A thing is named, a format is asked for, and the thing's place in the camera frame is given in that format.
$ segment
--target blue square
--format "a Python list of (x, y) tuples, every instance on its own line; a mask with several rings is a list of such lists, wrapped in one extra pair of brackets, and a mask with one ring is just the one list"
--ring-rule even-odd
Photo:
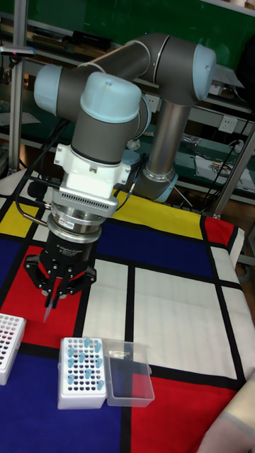
[(107, 222), (103, 225), (97, 252), (192, 275), (213, 276), (202, 241), (182, 239), (156, 230)]
[(118, 453), (121, 408), (57, 409), (57, 361), (18, 354), (0, 387), (1, 453)]
[(20, 247), (21, 244), (19, 242), (0, 239), (0, 287), (11, 269)]

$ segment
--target blue pipette tip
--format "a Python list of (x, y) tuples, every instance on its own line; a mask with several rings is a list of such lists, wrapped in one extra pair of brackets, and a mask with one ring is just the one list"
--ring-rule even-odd
[(101, 390), (103, 387), (104, 382), (103, 381), (98, 381), (97, 389)]
[(95, 352), (99, 352), (101, 349), (101, 343), (97, 343), (96, 347), (95, 347)]
[(68, 376), (68, 384), (72, 384), (74, 382), (74, 374), (70, 374)]
[(74, 366), (74, 359), (68, 360), (68, 368), (72, 368)]
[(102, 359), (97, 359), (96, 368), (100, 368), (102, 361), (103, 361)]
[(68, 351), (68, 357), (72, 357), (74, 355), (74, 348), (70, 348)]
[(85, 354), (84, 354), (84, 352), (82, 352), (82, 353), (80, 354), (80, 356), (79, 356), (79, 362), (80, 362), (80, 363), (83, 363), (84, 360), (85, 360)]
[(88, 369), (85, 373), (85, 378), (88, 379), (91, 376), (92, 369)]
[(86, 340), (84, 341), (85, 348), (89, 347), (89, 343), (90, 343), (90, 338), (86, 338)]

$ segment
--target clear plastic box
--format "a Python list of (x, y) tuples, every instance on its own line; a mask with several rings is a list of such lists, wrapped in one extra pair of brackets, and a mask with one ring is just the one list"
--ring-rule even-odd
[[(59, 352), (59, 409), (146, 407), (154, 400), (145, 347), (101, 338), (63, 338)], [(86, 378), (86, 371), (91, 375)]]
[(127, 341), (103, 340), (109, 406), (146, 407), (154, 399), (145, 347)]

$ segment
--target transparent plastic lid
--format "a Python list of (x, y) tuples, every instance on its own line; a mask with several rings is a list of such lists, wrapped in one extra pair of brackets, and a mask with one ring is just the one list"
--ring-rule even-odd
[(109, 406), (148, 406), (154, 399), (146, 350), (139, 343), (103, 340)]

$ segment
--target red square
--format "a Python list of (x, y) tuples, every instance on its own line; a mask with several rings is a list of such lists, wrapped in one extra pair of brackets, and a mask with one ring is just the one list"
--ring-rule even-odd
[(155, 400), (132, 408), (131, 453), (196, 453), (233, 390), (152, 377)]
[[(41, 248), (31, 246), (27, 255), (38, 255)], [(25, 258), (11, 285), (1, 312), (13, 316), (21, 316), (27, 320), (24, 343), (34, 345), (60, 347), (63, 337), (72, 336), (77, 318), (81, 293), (59, 299), (57, 308), (52, 309), (45, 323), (45, 296), (35, 288), (32, 280), (23, 268)]]
[(206, 217), (205, 230), (210, 242), (222, 243), (227, 247), (231, 238), (234, 225), (224, 222), (223, 220)]

